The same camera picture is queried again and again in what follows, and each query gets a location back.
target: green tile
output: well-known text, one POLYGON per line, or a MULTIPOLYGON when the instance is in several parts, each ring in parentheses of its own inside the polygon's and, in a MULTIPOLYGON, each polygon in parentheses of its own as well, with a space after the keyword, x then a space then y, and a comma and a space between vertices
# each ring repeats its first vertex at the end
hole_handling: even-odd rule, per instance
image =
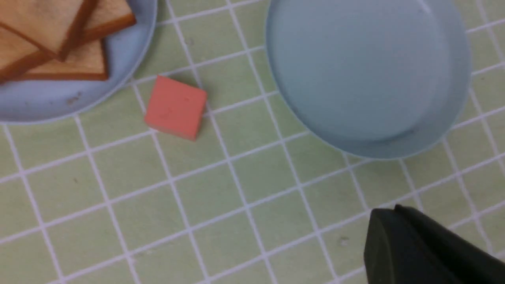
POLYGON ((490 22, 505 18, 505 3, 501 0, 482 0, 482 5, 486 10, 487 19, 490 22))
POLYGON ((449 157, 442 143, 420 155, 405 159, 416 188, 421 188, 453 174, 449 157))
MULTIPOLYGON (((192 87, 198 88, 198 83, 194 78, 192 71, 182 71, 169 76, 171 79, 184 83, 186 85, 190 85, 192 87)), ((140 93, 140 97, 144 102, 144 105, 147 107, 149 105, 149 100, 151 99, 151 93, 153 91, 153 87, 155 86, 156 79, 141 83, 137 85, 138 92, 140 93)))
POLYGON ((493 42, 486 29, 468 34, 472 48, 474 70, 481 70, 500 62, 493 42))
POLYGON ((58 278, 41 233, 0 245, 0 256, 2 283, 45 284, 58 278))
POLYGON ((185 20, 179 25, 195 63, 243 50, 229 11, 185 20))
POLYGON ((447 141, 460 170, 494 156, 480 121, 451 131, 447 141))
POLYGON ((167 179, 150 136, 102 150, 94 157, 111 199, 167 179))
POLYGON ((124 88, 112 98, 80 115, 91 147, 146 132, 144 114, 132 88, 124 88))
POLYGON ((46 222, 104 202, 87 157, 35 172, 28 181, 46 222))
MULTIPOLYGON (((402 200, 396 204, 400 204, 400 205, 403 205, 403 206, 409 206, 409 207, 412 207, 412 208, 416 208, 419 210, 419 207, 417 206, 416 204, 416 200, 414 200, 414 198, 408 198, 408 199, 405 199, 405 200, 402 200)), ((394 206, 396 204, 391 204, 390 208, 391 209, 394 209, 394 206)))
POLYGON ((210 220, 243 205, 228 165, 179 180, 176 186, 191 225, 210 220))
POLYGON ((419 194, 424 213, 444 226, 470 217, 472 212, 459 184, 448 181, 419 194))
POLYGON ((316 238, 272 256, 270 262, 279 284, 323 284, 333 278, 316 238))
POLYGON ((260 254, 245 213, 199 229, 194 237, 211 276, 260 254))
POLYGON ((486 118, 491 129, 498 152, 505 152, 505 112, 499 112, 486 118))
POLYGON ((371 162, 356 168, 355 175, 370 207, 393 201, 410 192, 397 161, 371 162))
POLYGON ((494 251, 505 250, 505 207, 482 216, 480 220, 494 251))
POLYGON ((474 117, 477 117, 479 113, 477 112, 477 109, 475 108, 475 105, 473 101, 469 98, 467 100, 467 104, 465 105, 465 108, 463 109, 463 112, 460 114, 457 123, 465 122, 467 120, 470 120, 474 117))
POLYGON ((305 196, 319 228, 341 222, 364 211, 349 172, 306 187, 305 196))
POLYGON ((493 32, 498 40, 498 45, 500 46, 501 53, 505 54, 505 24, 500 24, 493 26, 493 32))
POLYGON ((263 84, 263 89, 265 92, 273 92, 277 89, 272 72, 268 65, 267 53, 264 49, 255 51, 251 53, 252 60, 256 67, 256 71, 260 76, 261 83, 263 84))
POLYGON ((233 105, 261 95, 247 56, 198 68, 204 90, 212 109, 233 105))
POLYGON ((293 136, 307 130, 288 108, 281 95, 276 94, 269 97, 268 100, 282 137, 293 136))
POLYGON ((498 162, 480 167, 463 176, 466 188, 478 210, 505 200, 505 176, 498 162))
POLYGON ((126 261, 113 263, 91 273, 70 280, 68 284, 135 284, 126 261))
POLYGON ((363 251, 367 230, 368 218, 363 217, 323 234, 326 249, 338 275, 349 273, 364 265, 363 251))
POLYGON ((475 0, 455 0, 455 4, 461 12, 467 29, 484 25, 475 0))
POLYGON ((265 21, 270 1, 259 1, 235 8, 238 23, 249 48, 265 44, 265 21))
POLYGON ((226 5, 225 0, 171 0, 172 8, 177 17, 215 9, 226 5))
POLYGON ((0 239, 38 226, 20 179, 0 183, 0 239))
POLYGON ((269 284, 272 283, 263 261, 257 262, 238 272, 213 281, 212 284, 269 284))
POLYGON ((313 135, 291 140, 286 146, 301 182, 345 168, 342 152, 313 135))
POLYGON ((64 274, 123 254, 107 209, 60 223, 47 233, 64 274))
POLYGON ((482 235, 477 230, 477 225, 474 221, 467 222, 463 225, 458 226, 453 230, 454 233, 458 234, 460 237, 469 241, 477 248, 486 251, 486 241, 482 238, 482 235))
POLYGON ((9 126, 25 169, 84 151, 74 119, 53 123, 9 126))
POLYGON ((505 106, 505 70, 493 69, 473 78, 473 88, 483 112, 505 106))
POLYGON ((153 76, 188 65, 186 53, 174 26, 162 25, 156 28, 149 51, 135 72, 135 78, 153 76))
POLYGON ((167 7, 167 0, 158 0, 158 22, 163 22, 170 19, 170 13, 167 7))
POLYGON ((11 146, 3 131, 0 131, 0 157, 2 157, 2 162, 0 163, 0 177, 18 172, 18 167, 14 161, 11 146))
POLYGON ((350 278, 340 281, 342 284, 368 284, 367 274, 360 272, 350 278))
POLYGON ((187 235, 134 256, 142 284, 193 284, 204 279, 187 235))
POLYGON ((357 163, 363 162, 363 158, 351 154, 347 154, 347 159, 349 160, 350 165, 355 165, 357 163))
POLYGON ((170 173, 177 176, 224 160, 223 149, 209 119, 204 118, 196 142, 158 133, 170 173))
POLYGON ((282 146, 240 158, 233 166, 249 203, 296 185, 282 146))
POLYGON ((218 113, 216 122, 230 156, 273 143, 278 139, 264 101, 218 113))
POLYGON ((313 232, 299 192, 254 207, 252 215, 267 251, 313 232))
POLYGON ((136 249, 184 230, 170 186, 114 204, 119 227, 129 249, 136 249))

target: tiled surface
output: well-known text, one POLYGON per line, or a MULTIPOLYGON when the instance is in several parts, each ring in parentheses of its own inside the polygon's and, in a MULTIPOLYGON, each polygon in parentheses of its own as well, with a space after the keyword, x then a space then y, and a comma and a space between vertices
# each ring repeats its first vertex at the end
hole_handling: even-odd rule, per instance
POLYGON ((267 0, 159 3, 137 81, 79 119, 0 131, 3 282, 365 284, 369 210, 395 203, 505 259, 503 1, 456 0, 472 100, 444 143, 388 162, 294 118, 268 69, 267 0), (209 92, 197 142, 144 126, 157 74, 209 92))

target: bread slice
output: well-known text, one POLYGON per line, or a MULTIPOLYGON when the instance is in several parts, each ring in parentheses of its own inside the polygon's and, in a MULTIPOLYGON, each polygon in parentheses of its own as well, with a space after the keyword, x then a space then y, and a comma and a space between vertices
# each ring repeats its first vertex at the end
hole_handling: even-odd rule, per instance
POLYGON ((0 26, 63 61, 77 45, 97 0, 1 0, 0 26))
POLYGON ((80 43, 102 39, 137 23, 126 0, 98 0, 96 9, 91 13, 80 43))
POLYGON ((0 84, 51 58, 23 38, 0 28, 0 84))
POLYGON ((73 51, 65 62, 51 60, 16 78, 24 80, 86 80, 105 81, 109 78, 103 40, 85 44, 73 51))
MULTIPOLYGON (((135 23, 135 15, 126 0, 98 0, 84 27, 80 44, 102 39, 135 23)), ((0 84, 50 59, 36 46, 0 28, 0 84)))

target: light blue bowl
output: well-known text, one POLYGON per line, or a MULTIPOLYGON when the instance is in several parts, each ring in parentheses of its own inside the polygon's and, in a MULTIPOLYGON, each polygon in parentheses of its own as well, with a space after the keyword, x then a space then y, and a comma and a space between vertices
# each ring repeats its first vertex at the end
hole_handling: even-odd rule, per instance
POLYGON ((470 48, 451 0, 272 0, 266 31, 287 104, 351 154, 426 150, 467 100, 470 48))

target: light blue plate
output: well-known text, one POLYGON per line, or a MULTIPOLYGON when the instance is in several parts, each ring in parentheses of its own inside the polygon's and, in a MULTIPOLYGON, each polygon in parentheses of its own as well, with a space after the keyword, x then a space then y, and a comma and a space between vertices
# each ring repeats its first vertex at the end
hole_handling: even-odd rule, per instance
POLYGON ((470 48, 451 0, 272 0, 266 31, 288 105, 351 154, 419 153, 467 100, 470 48))
POLYGON ((156 0, 128 0, 137 24, 107 38, 110 79, 27 81, 0 86, 0 122, 39 123, 85 111, 114 94, 147 52, 156 26, 156 0))

